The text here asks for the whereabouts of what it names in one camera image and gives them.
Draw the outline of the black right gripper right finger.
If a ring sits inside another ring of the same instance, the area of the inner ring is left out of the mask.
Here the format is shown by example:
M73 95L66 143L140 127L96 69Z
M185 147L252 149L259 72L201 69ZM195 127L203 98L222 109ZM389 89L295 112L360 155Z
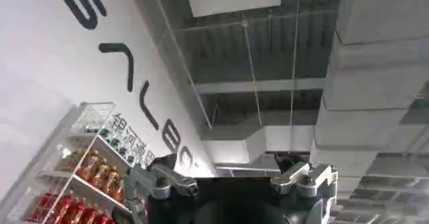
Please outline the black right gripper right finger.
M270 178L270 184L280 195L290 194L295 188L306 198L319 194L324 199L337 198L338 170L329 164L313 164L305 161L299 154L276 152L275 162L281 172Z

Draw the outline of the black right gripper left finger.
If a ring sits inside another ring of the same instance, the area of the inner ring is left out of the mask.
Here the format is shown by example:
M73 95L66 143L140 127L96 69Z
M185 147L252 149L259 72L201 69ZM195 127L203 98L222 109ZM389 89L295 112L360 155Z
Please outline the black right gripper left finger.
M196 197L197 181L175 172L176 161L177 154L168 154L155 158L145 168L138 165L130 168L124 177L125 199L151 196L157 200L166 200L173 190L183 197Z

